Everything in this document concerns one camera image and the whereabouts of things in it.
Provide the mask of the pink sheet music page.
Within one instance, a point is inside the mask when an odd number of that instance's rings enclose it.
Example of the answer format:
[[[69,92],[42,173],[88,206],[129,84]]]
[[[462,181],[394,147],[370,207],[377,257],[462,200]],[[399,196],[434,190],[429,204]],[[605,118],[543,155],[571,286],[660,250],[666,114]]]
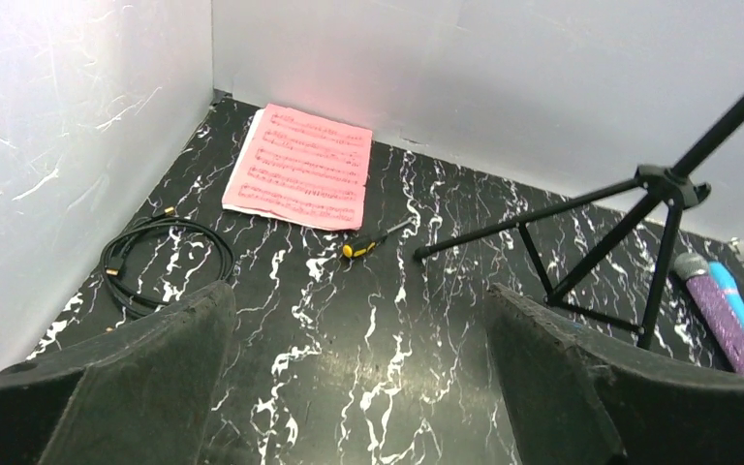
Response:
[[[373,132],[268,105],[235,176],[237,212],[323,231],[363,223]]]

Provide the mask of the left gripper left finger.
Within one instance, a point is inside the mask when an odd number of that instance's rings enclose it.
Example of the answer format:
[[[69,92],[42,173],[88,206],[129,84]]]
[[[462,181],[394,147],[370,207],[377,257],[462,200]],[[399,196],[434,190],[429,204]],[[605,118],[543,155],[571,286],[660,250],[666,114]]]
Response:
[[[0,464],[193,464],[235,323],[210,284],[0,372]]]

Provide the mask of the purple glitter microphone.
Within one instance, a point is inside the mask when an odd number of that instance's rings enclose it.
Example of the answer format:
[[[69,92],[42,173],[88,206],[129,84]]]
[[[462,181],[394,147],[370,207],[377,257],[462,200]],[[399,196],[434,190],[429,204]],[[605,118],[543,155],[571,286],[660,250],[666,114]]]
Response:
[[[681,253],[672,271],[685,285],[733,371],[744,376],[744,327],[713,278],[708,261],[697,253]]]

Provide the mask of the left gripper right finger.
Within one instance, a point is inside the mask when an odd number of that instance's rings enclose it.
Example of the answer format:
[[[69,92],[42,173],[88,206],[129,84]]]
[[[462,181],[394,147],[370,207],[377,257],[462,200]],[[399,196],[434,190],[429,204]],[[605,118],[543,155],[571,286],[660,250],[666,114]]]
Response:
[[[744,464],[744,376],[661,356],[502,286],[487,339],[525,464]]]

